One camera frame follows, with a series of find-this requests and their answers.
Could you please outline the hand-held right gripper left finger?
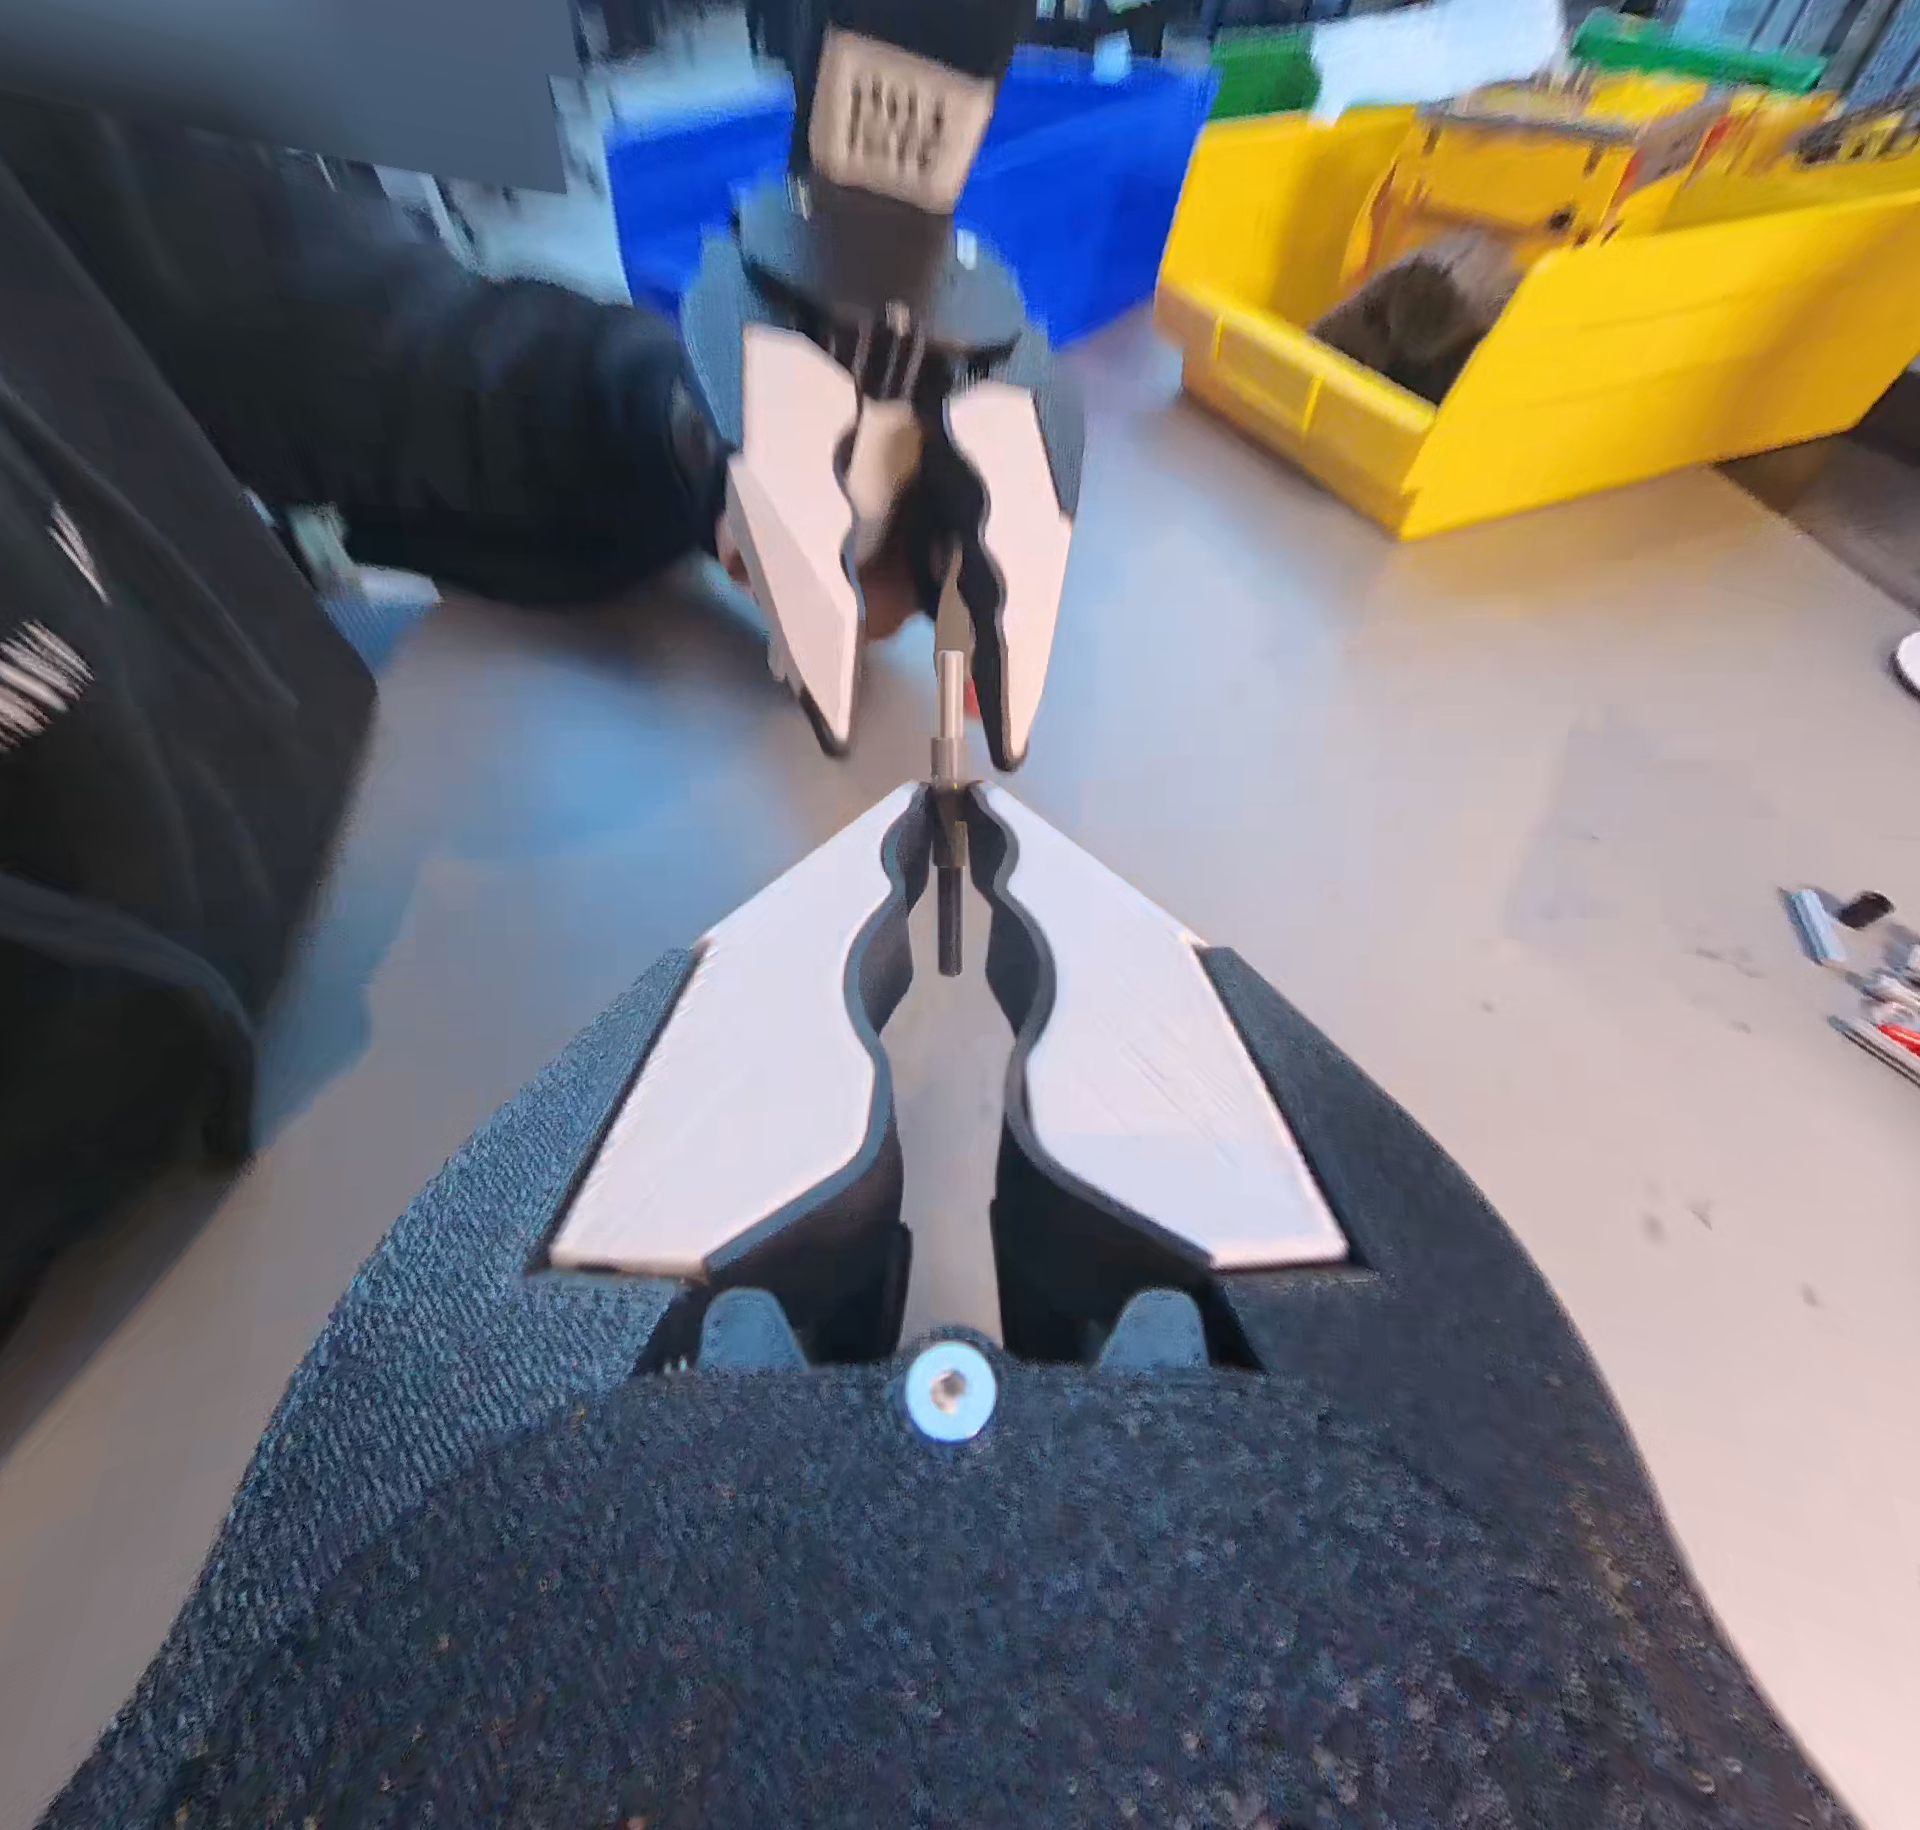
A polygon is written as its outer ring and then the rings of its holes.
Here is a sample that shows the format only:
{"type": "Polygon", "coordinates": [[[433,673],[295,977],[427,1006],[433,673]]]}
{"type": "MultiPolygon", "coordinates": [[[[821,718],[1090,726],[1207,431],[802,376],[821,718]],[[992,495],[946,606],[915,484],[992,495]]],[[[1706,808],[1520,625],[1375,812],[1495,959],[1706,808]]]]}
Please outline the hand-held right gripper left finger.
{"type": "Polygon", "coordinates": [[[852,1277],[902,1212],[883,1032],[915,977],[929,828],[929,789],[907,781],[707,929],[552,1266],[852,1277]]]}

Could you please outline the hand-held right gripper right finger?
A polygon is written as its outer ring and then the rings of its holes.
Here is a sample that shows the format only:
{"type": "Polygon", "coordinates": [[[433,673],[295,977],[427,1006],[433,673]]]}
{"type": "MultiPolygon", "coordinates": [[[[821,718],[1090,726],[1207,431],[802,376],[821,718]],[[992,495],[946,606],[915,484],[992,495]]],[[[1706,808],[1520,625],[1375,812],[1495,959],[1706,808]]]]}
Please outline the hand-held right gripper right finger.
{"type": "Polygon", "coordinates": [[[1040,1174],[1212,1271],[1351,1258],[1207,943],[1005,786],[976,789],[1005,1106],[1040,1174]]]}

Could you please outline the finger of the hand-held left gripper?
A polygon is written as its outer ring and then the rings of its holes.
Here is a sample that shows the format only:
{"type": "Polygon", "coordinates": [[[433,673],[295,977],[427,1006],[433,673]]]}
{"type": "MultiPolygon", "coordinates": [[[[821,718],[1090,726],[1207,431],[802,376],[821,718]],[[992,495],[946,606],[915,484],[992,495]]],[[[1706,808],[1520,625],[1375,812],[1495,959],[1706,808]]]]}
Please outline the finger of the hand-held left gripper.
{"type": "Polygon", "coordinates": [[[804,333],[742,331],[742,439],[728,528],[769,632],[769,667],[828,754],[849,749],[864,602],[849,571],[856,511],[836,466],[861,398],[804,333]]]}
{"type": "Polygon", "coordinates": [[[969,387],[946,402],[946,434],[964,484],[958,594],[972,618],[973,696],[995,767],[1019,771],[1044,700],[1073,513],[1028,387],[969,387]]]}

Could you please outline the tracked toy brick vehicle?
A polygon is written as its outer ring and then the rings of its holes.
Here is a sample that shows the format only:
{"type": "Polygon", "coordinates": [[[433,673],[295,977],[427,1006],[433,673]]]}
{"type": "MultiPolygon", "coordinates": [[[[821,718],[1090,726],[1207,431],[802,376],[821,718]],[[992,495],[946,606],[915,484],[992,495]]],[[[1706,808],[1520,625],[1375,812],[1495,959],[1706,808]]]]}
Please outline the tracked toy brick vehicle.
{"type": "Polygon", "coordinates": [[[1367,196],[1313,335],[1426,402],[1550,255],[1678,229],[1713,180],[1757,177],[1838,90],[1558,70],[1418,106],[1367,196]]]}

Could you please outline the person's left forearm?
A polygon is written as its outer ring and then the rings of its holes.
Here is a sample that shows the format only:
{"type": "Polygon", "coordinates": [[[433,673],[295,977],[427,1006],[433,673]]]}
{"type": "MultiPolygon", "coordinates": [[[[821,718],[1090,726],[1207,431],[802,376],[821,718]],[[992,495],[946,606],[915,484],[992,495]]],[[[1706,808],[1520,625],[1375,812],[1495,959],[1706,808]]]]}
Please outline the person's left forearm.
{"type": "Polygon", "coordinates": [[[174,348],[243,484],[377,563],[543,609],[719,555],[722,446],[638,305],[320,212],[200,267],[174,348]]]}

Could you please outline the grey desk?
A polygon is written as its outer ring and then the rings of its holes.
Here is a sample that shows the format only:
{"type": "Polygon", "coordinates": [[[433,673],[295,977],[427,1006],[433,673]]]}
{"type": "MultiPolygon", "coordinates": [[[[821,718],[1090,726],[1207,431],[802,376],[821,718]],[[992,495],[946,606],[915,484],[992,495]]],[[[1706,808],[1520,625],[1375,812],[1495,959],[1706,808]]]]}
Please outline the grey desk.
{"type": "MultiPolygon", "coordinates": [[[[1784,888],[1918,908],[1905,613],[1718,472],[1397,547],[1077,353],[1090,470],[1015,794],[1239,950],[1550,1277],[1695,1578],[1870,1826],[1918,1825],[1918,1087],[1784,888]]],[[[658,953],[929,749],[926,632],[824,757],[704,579],[407,633],[229,1188],[2,1350],[2,1825],[134,1686],[355,1267],[658,953]]]]}

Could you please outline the person's left hand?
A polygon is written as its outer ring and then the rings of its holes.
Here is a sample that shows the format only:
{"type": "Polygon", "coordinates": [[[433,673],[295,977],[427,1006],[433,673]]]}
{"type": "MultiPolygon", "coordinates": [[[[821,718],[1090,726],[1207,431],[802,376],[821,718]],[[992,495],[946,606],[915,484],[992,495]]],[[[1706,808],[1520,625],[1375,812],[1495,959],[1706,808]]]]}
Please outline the person's left hand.
{"type": "Polygon", "coordinates": [[[945,594],[929,560],[902,544],[880,547],[857,567],[861,636],[891,642],[917,618],[937,618],[945,594]]]}

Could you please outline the blue plastic tub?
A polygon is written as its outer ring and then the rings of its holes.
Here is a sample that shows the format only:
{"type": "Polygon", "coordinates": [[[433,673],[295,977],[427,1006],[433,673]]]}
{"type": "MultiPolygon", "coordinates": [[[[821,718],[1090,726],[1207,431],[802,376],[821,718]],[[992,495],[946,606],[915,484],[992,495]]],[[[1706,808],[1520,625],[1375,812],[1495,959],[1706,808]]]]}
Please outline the blue plastic tub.
{"type": "MultiPolygon", "coordinates": [[[[1067,50],[1023,50],[958,207],[961,229],[1005,259],[1055,348],[1155,294],[1212,77],[1134,59],[1102,74],[1067,50]]],[[[701,242],[783,171],[793,93],[613,126],[609,196],[638,305],[677,319],[701,242]]]]}

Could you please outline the white plastic wrap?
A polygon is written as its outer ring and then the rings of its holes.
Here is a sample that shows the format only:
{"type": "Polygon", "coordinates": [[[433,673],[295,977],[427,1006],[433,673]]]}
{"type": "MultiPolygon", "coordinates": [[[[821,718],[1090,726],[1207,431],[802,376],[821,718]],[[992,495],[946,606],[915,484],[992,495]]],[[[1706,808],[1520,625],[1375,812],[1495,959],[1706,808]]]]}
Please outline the white plastic wrap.
{"type": "Polygon", "coordinates": [[[1437,104],[1527,79],[1566,59],[1566,0],[1429,0],[1313,24],[1306,112],[1437,104]]]}

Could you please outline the yellow plastic parts bin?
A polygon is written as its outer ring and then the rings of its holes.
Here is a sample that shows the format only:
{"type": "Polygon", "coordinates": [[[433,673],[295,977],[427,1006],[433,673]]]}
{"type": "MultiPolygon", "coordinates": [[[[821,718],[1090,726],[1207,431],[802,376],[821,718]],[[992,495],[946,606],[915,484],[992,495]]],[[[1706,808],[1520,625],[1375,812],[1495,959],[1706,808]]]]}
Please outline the yellow plastic parts bin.
{"type": "Polygon", "coordinates": [[[1397,539],[1854,426],[1918,356],[1918,93],[1678,229],[1542,257],[1426,402],[1313,335],[1419,104],[1204,126],[1160,267],[1189,398],[1397,539]]]}

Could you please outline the pile of black red pins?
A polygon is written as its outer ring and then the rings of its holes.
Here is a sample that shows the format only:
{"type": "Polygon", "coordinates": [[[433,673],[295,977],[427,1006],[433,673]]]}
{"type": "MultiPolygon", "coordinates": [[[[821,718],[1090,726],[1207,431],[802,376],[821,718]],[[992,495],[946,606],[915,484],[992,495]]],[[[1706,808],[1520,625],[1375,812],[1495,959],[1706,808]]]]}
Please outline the pile of black red pins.
{"type": "Polygon", "coordinates": [[[1839,976],[1828,1025],[1856,1049],[1918,1087],[1918,934],[1897,929],[1839,976]]]}

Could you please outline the green plastic bin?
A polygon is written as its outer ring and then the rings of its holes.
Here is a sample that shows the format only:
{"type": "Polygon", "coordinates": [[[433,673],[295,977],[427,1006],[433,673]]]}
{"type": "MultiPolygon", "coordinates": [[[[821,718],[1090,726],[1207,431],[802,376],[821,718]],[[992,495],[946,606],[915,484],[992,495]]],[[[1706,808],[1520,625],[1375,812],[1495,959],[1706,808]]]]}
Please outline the green plastic bin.
{"type": "MultiPolygon", "coordinates": [[[[1648,18],[1589,10],[1569,44],[1571,62],[1589,70],[1640,70],[1706,77],[1718,85],[1758,85],[1807,93],[1821,85],[1828,59],[1807,50],[1762,50],[1729,43],[1698,43],[1648,18]]],[[[1207,121],[1302,112],[1320,90],[1313,59],[1313,26],[1246,26],[1212,43],[1212,106],[1207,121]]]]}

